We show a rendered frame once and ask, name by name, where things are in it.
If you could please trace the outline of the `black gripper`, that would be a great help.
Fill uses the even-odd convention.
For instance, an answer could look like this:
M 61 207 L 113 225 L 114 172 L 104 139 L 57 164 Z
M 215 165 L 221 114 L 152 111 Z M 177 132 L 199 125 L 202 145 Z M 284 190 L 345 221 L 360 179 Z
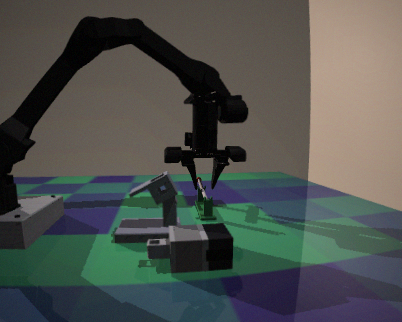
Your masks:
M 246 151 L 240 146 L 226 146 L 225 150 L 217 150 L 217 128 L 218 124 L 193 124 L 192 150 L 182 150 L 181 147 L 166 147 L 164 149 L 164 163 L 179 163 L 181 161 L 182 166 L 187 167 L 191 175 L 195 190 L 197 190 L 197 178 L 194 158 L 213 158 L 212 189 L 214 189 L 225 166 L 229 166 L 229 158 L 233 162 L 246 161 Z

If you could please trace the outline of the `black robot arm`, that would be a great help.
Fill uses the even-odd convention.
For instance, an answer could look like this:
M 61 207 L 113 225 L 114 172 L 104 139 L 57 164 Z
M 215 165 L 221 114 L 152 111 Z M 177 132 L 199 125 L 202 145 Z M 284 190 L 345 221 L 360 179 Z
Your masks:
M 16 183 L 10 173 L 12 166 L 24 160 L 28 150 L 36 144 L 29 137 L 44 112 L 79 69 L 102 51 L 127 44 L 136 46 L 179 77 L 180 83 L 191 93 L 183 103 L 193 104 L 193 124 L 215 125 L 218 120 L 221 123 L 242 123 L 247 119 L 248 108 L 242 95 L 229 93 L 218 70 L 188 58 L 140 19 L 88 16 L 79 21 L 63 54 L 17 111 L 0 125 L 1 216 L 21 207 Z

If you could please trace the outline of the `grey pin with red cap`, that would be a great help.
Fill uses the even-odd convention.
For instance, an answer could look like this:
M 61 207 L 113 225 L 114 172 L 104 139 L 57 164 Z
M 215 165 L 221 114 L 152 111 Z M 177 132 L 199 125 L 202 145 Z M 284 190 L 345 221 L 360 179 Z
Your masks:
M 197 182 L 199 183 L 203 198 L 206 197 L 206 199 L 208 199 L 201 181 L 202 179 L 200 177 L 197 177 Z

